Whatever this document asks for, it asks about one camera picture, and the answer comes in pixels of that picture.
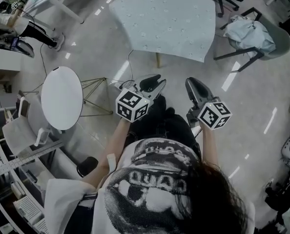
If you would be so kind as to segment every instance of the long dark hair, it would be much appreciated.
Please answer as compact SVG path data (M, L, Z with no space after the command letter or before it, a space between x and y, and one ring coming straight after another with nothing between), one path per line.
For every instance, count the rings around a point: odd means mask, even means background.
M190 202L177 198L184 233L246 233L245 205L218 167L199 162L189 168L186 183Z

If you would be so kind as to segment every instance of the sleeve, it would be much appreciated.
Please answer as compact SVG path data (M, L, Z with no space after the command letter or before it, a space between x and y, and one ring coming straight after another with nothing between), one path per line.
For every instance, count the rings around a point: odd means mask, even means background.
M44 216L50 234L63 234L84 195L96 188L80 180L50 179L47 183Z

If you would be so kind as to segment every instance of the patterned tablecloth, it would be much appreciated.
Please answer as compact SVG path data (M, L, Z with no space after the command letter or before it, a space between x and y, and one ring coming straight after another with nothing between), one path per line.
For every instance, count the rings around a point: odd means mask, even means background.
M132 48L204 62L215 33L212 0L115 0Z

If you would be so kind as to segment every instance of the white round table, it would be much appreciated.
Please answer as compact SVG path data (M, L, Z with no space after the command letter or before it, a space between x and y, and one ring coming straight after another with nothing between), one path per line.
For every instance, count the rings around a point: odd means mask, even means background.
M41 103L47 121L56 129L67 130L76 124L83 106L77 74L67 67L51 71L43 84Z

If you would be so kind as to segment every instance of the floor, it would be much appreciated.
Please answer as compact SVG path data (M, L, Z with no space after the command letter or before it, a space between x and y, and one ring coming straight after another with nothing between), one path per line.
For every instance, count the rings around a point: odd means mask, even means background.
M285 56L257 61L244 72L237 74L230 87L225 91L222 85L229 76L235 62L244 64L248 58L238 56L214 61L215 55L232 51L228 41L216 36L206 56L205 63L162 55L162 67L156 68L154 53L133 51L130 55L131 67L127 56L131 49L124 33L116 26L108 6L113 0L67 0L68 7L85 18L78 24L61 11L50 8L37 15L38 19L53 25L56 32L63 31L66 41L63 49L55 52L43 46L42 56L46 72L58 66L72 68L80 79L109 78L127 80L140 75L158 73L167 79L164 95L168 105L176 112L186 116L191 102L185 89L185 79L196 77L219 96L233 112L228 124L217 130L216 140L222 170L231 177L231 182L239 193L256 207L256 226L264 226L276 212L264 203L263 187L271 178L279 178L287 168L280 160L280 150L290 132L290 52ZM275 23L287 18L290 4L287 0L277 0L269 7L267 0L245 0L240 3L240 12L253 6ZM217 18L217 28L227 21L230 11L226 4L223 19ZM22 71L13 81L13 90L31 91L42 84L45 78L40 56L41 44L27 39L34 47L35 58L22 58ZM101 104L105 87L96 97ZM113 103L116 88L109 87ZM86 105L83 113L96 112ZM62 135L66 151L76 160L87 156L98 158L118 122L116 116L81 117L79 122Z

